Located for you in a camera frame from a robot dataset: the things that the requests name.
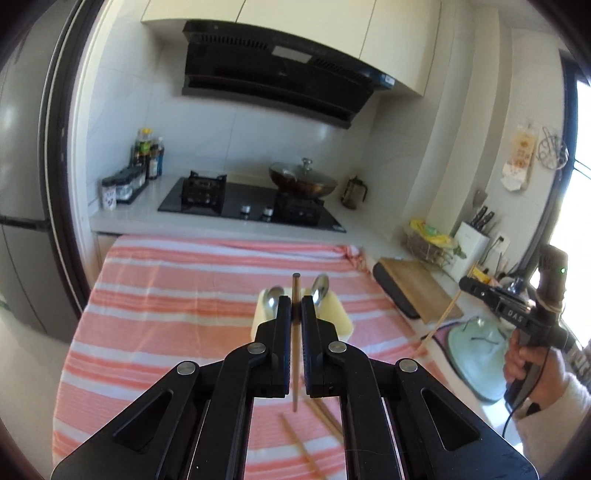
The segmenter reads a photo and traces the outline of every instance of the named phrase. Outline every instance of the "window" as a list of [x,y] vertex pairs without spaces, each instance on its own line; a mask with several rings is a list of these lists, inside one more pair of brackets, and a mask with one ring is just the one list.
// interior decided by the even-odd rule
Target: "window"
[[[563,320],[587,345],[591,339],[591,87],[582,80],[569,87],[576,88],[578,115],[567,121],[577,125],[577,141],[570,152],[573,171],[550,244],[569,255]],[[538,279],[536,271],[532,285]]]

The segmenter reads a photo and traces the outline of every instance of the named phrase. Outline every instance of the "spoon head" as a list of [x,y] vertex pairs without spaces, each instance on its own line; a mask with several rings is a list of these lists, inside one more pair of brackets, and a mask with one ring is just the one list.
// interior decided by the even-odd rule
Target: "spoon head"
[[277,316],[277,309],[279,307],[279,297],[285,293],[283,287],[275,286],[269,288],[262,299],[262,304],[268,312],[269,320]]
[[314,283],[312,284],[312,288],[310,294],[312,295],[312,301],[314,305],[317,307],[320,305],[320,302],[326,297],[326,294],[329,291],[329,276],[325,273],[322,273],[316,277]]

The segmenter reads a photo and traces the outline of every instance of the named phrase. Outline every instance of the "basket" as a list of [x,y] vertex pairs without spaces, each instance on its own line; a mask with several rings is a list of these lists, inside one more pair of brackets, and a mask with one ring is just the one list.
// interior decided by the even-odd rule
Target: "basket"
[[452,254],[443,248],[427,242],[417,231],[410,227],[405,228],[406,239],[404,246],[419,260],[432,263],[438,267],[448,265]]

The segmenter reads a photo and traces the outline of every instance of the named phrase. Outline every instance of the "gas stove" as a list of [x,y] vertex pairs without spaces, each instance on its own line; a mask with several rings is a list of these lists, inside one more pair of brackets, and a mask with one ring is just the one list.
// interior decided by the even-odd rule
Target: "gas stove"
[[232,183],[225,175],[210,178],[193,171],[179,179],[158,211],[346,232],[320,199],[296,198],[275,189]]

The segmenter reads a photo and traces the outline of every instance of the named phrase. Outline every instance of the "pink striped towel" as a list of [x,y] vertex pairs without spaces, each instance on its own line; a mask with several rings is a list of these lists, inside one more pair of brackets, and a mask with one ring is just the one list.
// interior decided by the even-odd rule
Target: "pink striped towel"
[[[412,328],[364,269],[354,247],[308,243],[125,236],[109,251],[64,364],[54,415],[58,463],[177,363],[218,361],[250,341],[261,290],[303,287],[328,273],[355,325],[349,343],[372,358],[395,362],[418,346]],[[435,364],[419,359],[443,380]],[[313,479],[284,430],[284,413],[331,479],[345,477],[340,443],[305,403],[257,399],[245,477]],[[339,415],[336,401],[327,401]]]

